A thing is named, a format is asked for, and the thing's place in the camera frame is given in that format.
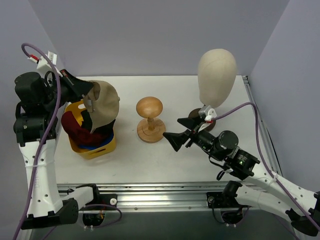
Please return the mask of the beige baseball cap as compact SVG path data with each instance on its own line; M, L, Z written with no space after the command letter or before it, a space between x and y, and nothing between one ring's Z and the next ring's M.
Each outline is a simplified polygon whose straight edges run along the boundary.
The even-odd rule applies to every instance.
M110 124L116 119L120 108L120 97L116 89L106 81L90 81L92 89L83 98L83 104L89 113L93 133L97 128Z

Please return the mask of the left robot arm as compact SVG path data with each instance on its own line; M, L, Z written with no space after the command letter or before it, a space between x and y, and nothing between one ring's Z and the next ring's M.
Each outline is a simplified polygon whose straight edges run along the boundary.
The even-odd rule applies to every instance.
M53 83L37 72L26 72L15 79L16 106L13 126L23 156L28 195L19 230L69 225L77 222L79 211L88 208L113 209L102 202L94 183L79 185L60 197L55 169L57 113L65 103L81 100L93 84L66 70L53 75Z

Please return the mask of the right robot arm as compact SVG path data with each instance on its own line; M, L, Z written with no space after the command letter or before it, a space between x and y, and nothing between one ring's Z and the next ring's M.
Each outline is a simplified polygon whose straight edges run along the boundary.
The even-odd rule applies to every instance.
M203 129L204 120L177 120L187 129L181 133L165 132L163 136L177 152L182 146L198 146L207 154L211 164L220 167L242 183L229 181L222 193L227 206L239 205L259 208L288 221L297 231L315 237L320 232L320 194L300 187L270 170L263 159L241 149L238 136L224 130L218 136ZM262 191L253 190L251 183Z

